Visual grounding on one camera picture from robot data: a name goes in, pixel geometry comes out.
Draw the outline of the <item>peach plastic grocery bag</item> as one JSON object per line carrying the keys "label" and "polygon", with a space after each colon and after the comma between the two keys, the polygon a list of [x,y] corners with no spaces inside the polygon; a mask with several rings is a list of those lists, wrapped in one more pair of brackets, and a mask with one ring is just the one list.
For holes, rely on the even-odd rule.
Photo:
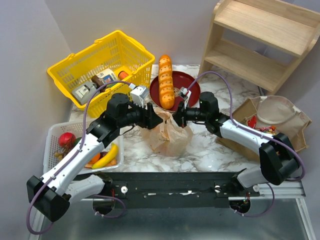
{"label": "peach plastic grocery bag", "polygon": [[156,107],[155,113],[163,122],[151,130],[139,127],[142,139],[156,154],[165,157],[183,155],[194,135],[192,129],[178,126],[169,111]]}

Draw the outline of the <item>orange Fox's candy bag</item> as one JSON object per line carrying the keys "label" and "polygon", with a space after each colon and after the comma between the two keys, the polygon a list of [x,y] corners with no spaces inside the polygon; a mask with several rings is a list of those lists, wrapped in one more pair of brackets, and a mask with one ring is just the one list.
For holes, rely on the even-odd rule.
{"label": "orange Fox's candy bag", "polygon": [[271,134],[271,135],[275,135],[276,134],[276,127],[275,126],[262,126],[262,127],[258,127],[256,128],[256,130],[262,132],[262,133],[266,133],[266,134]]}

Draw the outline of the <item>burlap tote bag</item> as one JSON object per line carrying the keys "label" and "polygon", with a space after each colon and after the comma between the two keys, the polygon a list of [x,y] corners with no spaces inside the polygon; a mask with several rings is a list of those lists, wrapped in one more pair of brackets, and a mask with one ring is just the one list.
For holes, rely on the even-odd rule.
{"label": "burlap tote bag", "polygon": [[232,117],[246,126],[256,117],[256,129],[274,126],[276,134],[283,133],[288,136],[297,153],[308,147],[304,130],[312,120],[283,96],[248,98],[232,113]]}

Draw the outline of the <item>red Konfeti candy bag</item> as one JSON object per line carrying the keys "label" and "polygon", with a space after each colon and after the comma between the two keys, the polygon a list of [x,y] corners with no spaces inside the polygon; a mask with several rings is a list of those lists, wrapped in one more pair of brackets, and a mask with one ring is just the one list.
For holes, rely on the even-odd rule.
{"label": "red Konfeti candy bag", "polygon": [[250,120],[247,121],[247,125],[252,129],[256,129],[256,127],[257,127],[257,117],[254,115]]}

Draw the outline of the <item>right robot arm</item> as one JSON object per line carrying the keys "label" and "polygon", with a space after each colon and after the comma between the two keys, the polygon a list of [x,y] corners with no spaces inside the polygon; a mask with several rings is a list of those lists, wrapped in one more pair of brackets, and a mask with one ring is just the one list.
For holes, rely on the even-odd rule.
{"label": "right robot arm", "polygon": [[244,169],[235,176],[235,183],[244,189],[265,183],[278,186],[301,166],[299,156],[285,134],[263,133],[233,120],[220,112],[212,92],[199,95],[199,107],[188,107],[180,102],[172,116],[182,128],[188,122],[203,124],[211,134],[234,141],[259,156],[259,167]]}

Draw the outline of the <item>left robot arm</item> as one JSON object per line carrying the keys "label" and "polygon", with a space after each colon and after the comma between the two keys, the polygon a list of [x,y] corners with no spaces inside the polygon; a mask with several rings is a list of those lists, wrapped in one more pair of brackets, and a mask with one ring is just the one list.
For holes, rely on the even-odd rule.
{"label": "left robot arm", "polygon": [[153,129],[163,122],[151,103],[146,107],[130,101],[124,93],[116,93],[106,110],[84,130],[79,143],[50,171],[40,178],[32,176],[26,183],[30,205],[51,222],[59,220],[68,210],[70,199],[66,190],[85,165],[119,135],[121,128],[137,125]]}

